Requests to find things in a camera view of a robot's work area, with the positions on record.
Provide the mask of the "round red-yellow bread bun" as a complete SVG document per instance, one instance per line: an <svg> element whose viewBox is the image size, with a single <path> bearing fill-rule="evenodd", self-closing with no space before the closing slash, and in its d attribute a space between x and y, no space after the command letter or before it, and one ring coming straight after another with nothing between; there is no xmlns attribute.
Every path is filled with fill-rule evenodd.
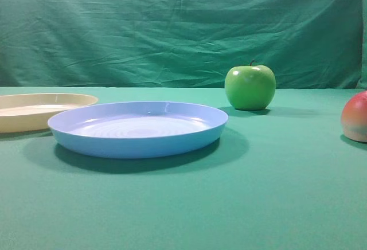
<svg viewBox="0 0 367 250"><path fill-rule="evenodd" d="M341 125L344 136L366 143L366 91L357 93L345 104Z"/></svg>

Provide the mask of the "blue plastic plate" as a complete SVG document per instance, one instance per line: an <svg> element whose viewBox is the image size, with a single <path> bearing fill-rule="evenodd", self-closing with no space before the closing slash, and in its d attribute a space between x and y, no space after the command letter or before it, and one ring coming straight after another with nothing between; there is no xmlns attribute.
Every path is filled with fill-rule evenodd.
<svg viewBox="0 0 367 250"><path fill-rule="evenodd" d="M201 104L129 101L61 112L48 120L58 144L73 152L112 159L188 153L216 141L229 119Z"/></svg>

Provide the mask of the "yellow plastic plate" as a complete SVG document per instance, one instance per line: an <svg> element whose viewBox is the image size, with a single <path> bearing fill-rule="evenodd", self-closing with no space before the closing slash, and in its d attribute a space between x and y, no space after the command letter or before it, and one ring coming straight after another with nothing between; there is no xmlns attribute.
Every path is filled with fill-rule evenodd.
<svg viewBox="0 0 367 250"><path fill-rule="evenodd" d="M2 95L1 133L44 130L52 116L97 102L95 96L78 93Z"/></svg>

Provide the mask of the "green apple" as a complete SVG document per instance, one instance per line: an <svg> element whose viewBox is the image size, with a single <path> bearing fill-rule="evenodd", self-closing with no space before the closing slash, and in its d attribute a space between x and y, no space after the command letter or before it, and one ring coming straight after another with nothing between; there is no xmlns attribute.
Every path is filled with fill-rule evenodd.
<svg viewBox="0 0 367 250"><path fill-rule="evenodd" d="M276 78L273 71L265 65L253 63L233 67L225 77L225 94L236 110L263 110L274 97Z"/></svg>

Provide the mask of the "green table cloth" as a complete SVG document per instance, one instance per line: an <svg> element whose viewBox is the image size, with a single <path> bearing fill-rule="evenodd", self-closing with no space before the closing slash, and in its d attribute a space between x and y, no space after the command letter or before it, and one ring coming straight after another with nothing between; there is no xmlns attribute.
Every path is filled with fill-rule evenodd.
<svg viewBox="0 0 367 250"><path fill-rule="evenodd" d="M279 89L263 112L222 89L70 88L101 103L168 100L229 115L192 153L109 160L49 131L1 135L2 249L365 249L366 145L345 138L354 89Z"/></svg>

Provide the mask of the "green backdrop cloth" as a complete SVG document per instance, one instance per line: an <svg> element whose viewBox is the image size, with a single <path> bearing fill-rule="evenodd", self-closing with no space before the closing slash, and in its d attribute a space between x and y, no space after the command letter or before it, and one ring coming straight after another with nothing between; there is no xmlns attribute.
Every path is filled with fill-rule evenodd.
<svg viewBox="0 0 367 250"><path fill-rule="evenodd" d="M1 85L366 87L366 0L1 0Z"/></svg>

